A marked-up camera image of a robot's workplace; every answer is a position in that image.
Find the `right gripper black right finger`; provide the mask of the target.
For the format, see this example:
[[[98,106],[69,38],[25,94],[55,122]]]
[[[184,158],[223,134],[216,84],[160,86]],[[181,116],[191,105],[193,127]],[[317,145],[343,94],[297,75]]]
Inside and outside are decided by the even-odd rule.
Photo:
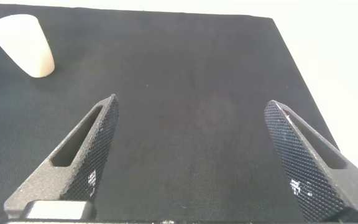
[[[358,222],[358,167],[287,105],[267,103],[264,120],[307,222]]]

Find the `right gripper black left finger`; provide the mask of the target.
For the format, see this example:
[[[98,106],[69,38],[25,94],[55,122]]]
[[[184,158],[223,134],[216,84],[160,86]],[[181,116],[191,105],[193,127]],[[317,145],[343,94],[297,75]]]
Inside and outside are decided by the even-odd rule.
[[[7,216],[36,200],[94,202],[118,121],[115,94],[96,103],[4,202]]]

